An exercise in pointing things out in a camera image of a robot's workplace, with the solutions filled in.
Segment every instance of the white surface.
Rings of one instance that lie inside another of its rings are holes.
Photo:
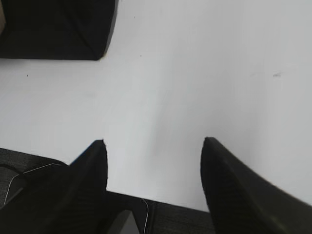
[[[205,136],[312,204],[312,2],[120,0],[99,62],[0,60],[0,147],[73,161],[104,138],[108,189],[207,210]]]

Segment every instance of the black object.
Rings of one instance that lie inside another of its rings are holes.
[[[108,46],[116,0],[1,0],[0,58],[98,60]]]
[[[201,179],[217,234],[310,234],[312,207],[270,184],[215,138],[204,141]]]
[[[105,233],[123,210],[149,233],[153,202],[107,192],[107,169],[106,147],[97,140],[70,166],[53,161],[19,172],[0,209],[1,233]]]
[[[210,213],[157,202],[152,233],[215,234],[215,231]]]
[[[67,166],[58,160],[29,155],[21,152],[6,150],[0,148],[0,208],[6,202],[10,184],[15,183],[15,178],[18,181],[23,181],[24,185],[32,183],[33,177],[29,177],[29,172],[38,168],[46,169],[48,165]]]

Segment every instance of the white table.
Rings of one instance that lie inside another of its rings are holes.
[[[205,136],[312,204],[312,2],[120,0],[101,61],[0,60],[0,147],[108,149],[108,190],[207,210]]]

